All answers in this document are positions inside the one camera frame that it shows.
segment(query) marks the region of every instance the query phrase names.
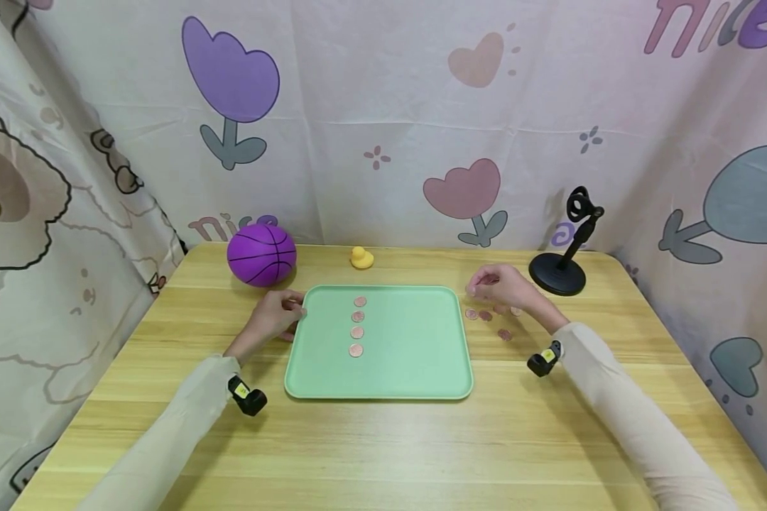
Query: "hand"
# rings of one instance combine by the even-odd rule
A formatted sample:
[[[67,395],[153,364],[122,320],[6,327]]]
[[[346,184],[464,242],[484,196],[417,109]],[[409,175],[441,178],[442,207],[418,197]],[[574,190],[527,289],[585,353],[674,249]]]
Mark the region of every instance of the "hand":
[[[540,291],[511,264],[483,265],[472,275],[466,292],[479,300],[495,302],[498,306],[517,307],[523,311],[545,300]]]
[[[554,334],[569,322],[560,309],[511,264],[486,264],[480,267],[472,275],[466,292],[479,300],[494,302],[498,314],[506,313],[507,307],[522,309],[549,334]]]
[[[292,342],[299,319],[307,314],[301,307],[303,301],[304,295],[298,291],[268,291],[222,356],[234,356],[243,366],[250,355],[274,337]]]

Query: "beige sleeve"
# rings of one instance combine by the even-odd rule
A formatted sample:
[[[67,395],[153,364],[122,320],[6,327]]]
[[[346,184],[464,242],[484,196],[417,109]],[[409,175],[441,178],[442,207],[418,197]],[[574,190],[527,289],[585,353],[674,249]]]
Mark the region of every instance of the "beige sleeve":
[[[232,356],[202,361],[181,383],[168,408],[77,510],[157,510],[196,444],[222,414],[229,399],[227,382],[238,372]]]
[[[738,510],[726,486],[594,330],[571,323],[554,339],[562,344],[562,366],[640,469],[660,510]]]

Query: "purple basketball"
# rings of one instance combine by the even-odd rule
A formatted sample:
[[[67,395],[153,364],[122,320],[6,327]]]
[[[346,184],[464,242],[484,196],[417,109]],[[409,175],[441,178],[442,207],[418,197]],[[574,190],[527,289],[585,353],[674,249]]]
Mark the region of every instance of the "purple basketball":
[[[227,263],[244,284],[270,287],[290,275],[295,265],[295,243],[281,227],[244,226],[227,244]]]

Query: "fabric backdrop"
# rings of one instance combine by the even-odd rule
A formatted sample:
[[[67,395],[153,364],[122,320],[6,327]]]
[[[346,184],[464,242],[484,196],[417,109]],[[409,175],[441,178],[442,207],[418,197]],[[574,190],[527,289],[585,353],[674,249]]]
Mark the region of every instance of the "fabric backdrop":
[[[767,0],[30,4],[189,243],[562,248],[586,186],[767,468]]]
[[[0,510],[183,257],[114,140],[0,24]]]

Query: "wooden table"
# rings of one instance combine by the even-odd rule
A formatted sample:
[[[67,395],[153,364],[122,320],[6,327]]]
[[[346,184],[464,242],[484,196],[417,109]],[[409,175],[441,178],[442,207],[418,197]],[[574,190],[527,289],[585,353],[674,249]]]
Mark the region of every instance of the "wooden table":
[[[193,249],[17,502],[76,506],[162,412],[202,359],[221,353],[261,292],[240,284],[225,244]],[[300,246],[290,284],[425,284],[457,290],[485,262],[528,275],[534,253],[374,249],[372,269],[348,248]],[[625,270],[580,253],[576,297],[553,297],[587,323],[684,432],[743,510],[767,510],[767,475]],[[269,404],[256,418],[229,403],[196,448],[164,510],[643,510],[635,469],[562,368],[538,378],[525,362],[548,346],[528,317],[465,321],[474,392],[452,404],[296,402],[283,391],[290,345],[273,341],[242,371]],[[497,330],[507,328],[506,343]]]

